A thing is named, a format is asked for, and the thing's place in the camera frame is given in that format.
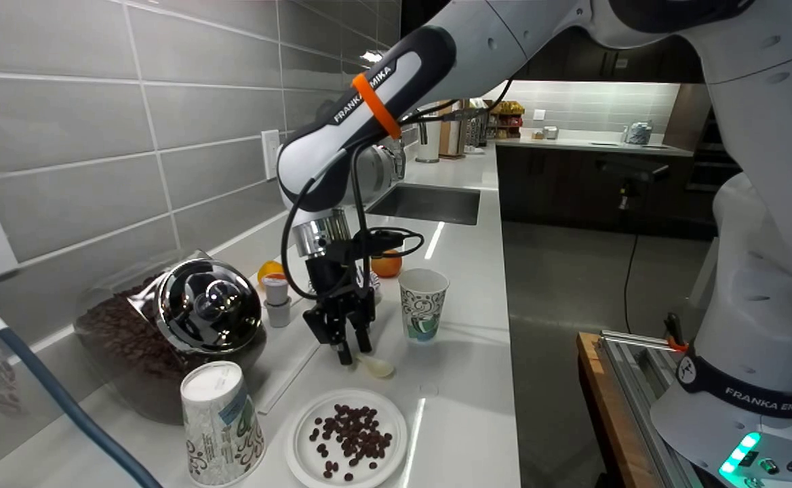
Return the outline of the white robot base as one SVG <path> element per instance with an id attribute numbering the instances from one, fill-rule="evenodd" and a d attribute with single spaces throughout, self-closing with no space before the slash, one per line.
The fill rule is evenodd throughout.
<path id="1" fill-rule="evenodd" d="M 792 272 L 743 173 L 722 184 L 713 218 L 713 290 L 652 423 L 729 488 L 792 486 Z"/>

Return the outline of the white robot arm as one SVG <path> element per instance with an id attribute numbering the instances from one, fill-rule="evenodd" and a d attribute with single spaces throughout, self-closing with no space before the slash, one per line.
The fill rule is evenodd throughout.
<path id="1" fill-rule="evenodd" d="M 307 214 L 344 195 L 351 153 L 418 105 L 480 96 L 580 32 L 615 53 L 686 43 L 739 173 L 718 189 L 713 298 L 695 355 L 792 366 L 792 0 L 447 0 L 277 153 L 283 199 Z"/>

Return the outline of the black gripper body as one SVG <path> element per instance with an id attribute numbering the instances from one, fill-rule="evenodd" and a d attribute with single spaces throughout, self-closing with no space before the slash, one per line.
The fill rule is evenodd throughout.
<path id="1" fill-rule="evenodd" d="M 319 344 L 333 344 L 344 326 L 352 326 L 352 314 L 375 321 L 375 290 L 370 261 L 333 261 L 313 259 L 307 264 L 314 306 L 303 314 Z"/>

